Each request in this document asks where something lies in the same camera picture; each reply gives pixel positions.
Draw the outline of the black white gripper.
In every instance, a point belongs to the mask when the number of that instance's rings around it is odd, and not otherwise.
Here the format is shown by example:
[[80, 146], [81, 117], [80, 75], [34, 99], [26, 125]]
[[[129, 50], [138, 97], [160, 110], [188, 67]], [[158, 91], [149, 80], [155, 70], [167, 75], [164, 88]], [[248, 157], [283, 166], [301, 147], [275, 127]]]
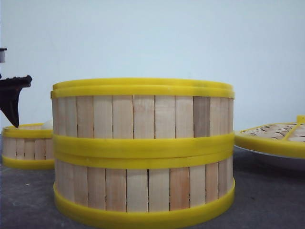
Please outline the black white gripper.
[[[7, 48], [0, 48], [0, 63], [5, 62]], [[0, 109], [14, 127], [19, 127], [19, 95], [22, 88], [30, 87], [32, 77], [13, 77], [0, 81]]]

